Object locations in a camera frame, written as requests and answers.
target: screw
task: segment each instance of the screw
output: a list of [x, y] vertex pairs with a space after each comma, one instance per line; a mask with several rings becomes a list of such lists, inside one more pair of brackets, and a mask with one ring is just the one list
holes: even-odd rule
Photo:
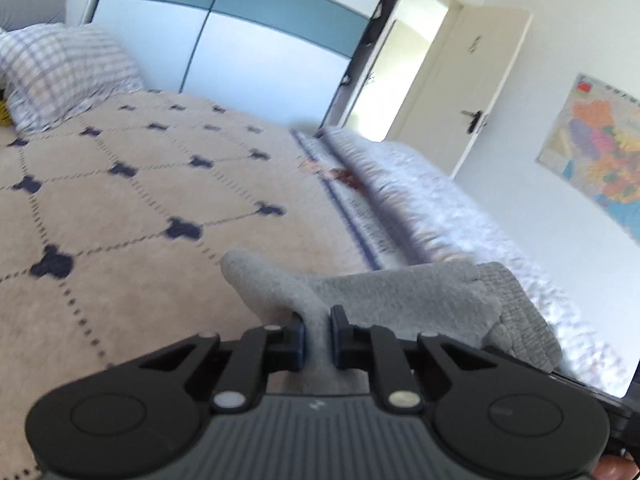
[[213, 397], [213, 403], [226, 410], [240, 408], [246, 402], [246, 397], [240, 392], [220, 392]]
[[399, 390], [389, 395], [389, 403], [396, 408], [415, 408], [421, 402], [420, 395]]

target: blue stripe on blanket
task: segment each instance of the blue stripe on blanket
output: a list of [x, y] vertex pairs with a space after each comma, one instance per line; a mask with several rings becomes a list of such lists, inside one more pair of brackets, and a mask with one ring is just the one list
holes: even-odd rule
[[[298, 145], [300, 146], [302, 151], [305, 153], [305, 155], [310, 160], [312, 160], [314, 162], [318, 162], [318, 160], [307, 149], [307, 147], [305, 146], [304, 142], [302, 142], [302, 138], [300, 137], [300, 133], [298, 133], [294, 129], [291, 129], [290, 132], [291, 132], [291, 136], [296, 140], [296, 142], [298, 143]], [[330, 180], [328, 180], [327, 178], [324, 178], [324, 177], [319, 177], [319, 178], [322, 181], [322, 184], [324, 185], [324, 189], [326, 190], [327, 195], [329, 196], [331, 201], [334, 203], [335, 208], [338, 210], [338, 213], [340, 213], [340, 216], [342, 216], [342, 219], [344, 220], [345, 224], [347, 224], [347, 227], [348, 227], [349, 231], [351, 232], [351, 236], [353, 236], [354, 240], [356, 241], [356, 244], [358, 245], [358, 248], [360, 249], [360, 252], [362, 253], [362, 256], [364, 256], [364, 259], [369, 264], [369, 268], [371, 270], [380, 270], [380, 269], [382, 269], [383, 267], [380, 265], [380, 263], [378, 262], [378, 259], [376, 258], [376, 255], [374, 254], [373, 250], [371, 249], [371, 247], [367, 243], [367, 239], [360, 232], [360, 230], [356, 226], [355, 222], [353, 221], [353, 219], [349, 215], [349, 213], [348, 213], [347, 209], [345, 208], [344, 204], [340, 200], [340, 197], [338, 197], [337, 193], [335, 192], [332, 182]]]

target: plaid pillow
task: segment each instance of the plaid pillow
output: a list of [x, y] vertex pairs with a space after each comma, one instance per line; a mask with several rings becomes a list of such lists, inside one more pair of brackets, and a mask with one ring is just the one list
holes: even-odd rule
[[0, 72], [18, 132], [54, 128], [113, 94], [143, 88], [134, 61], [92, 24], [0, 33]]

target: map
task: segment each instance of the map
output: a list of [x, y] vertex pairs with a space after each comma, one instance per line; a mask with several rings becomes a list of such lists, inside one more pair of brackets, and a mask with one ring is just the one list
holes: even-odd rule
[[640, 242], [640, 100], [579, 75], [538, 161]]

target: door lock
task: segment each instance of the door lock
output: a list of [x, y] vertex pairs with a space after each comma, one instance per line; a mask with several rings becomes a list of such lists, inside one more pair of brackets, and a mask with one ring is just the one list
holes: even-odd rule
[[466, 132], [469, 135], [473, 135], [473, 133], [476, 131], [476, 127], [478, 126], [478, 123], [480, 122], [480, 119], [482, 119], [482, 115], [484, 114], [484, 112], [482, 110], [478, 110], [477, 112], [469, 112], [467, 110], [462, 110], [460, 113], [472, 118], [471, 124], [469, 124], [469, 129]]

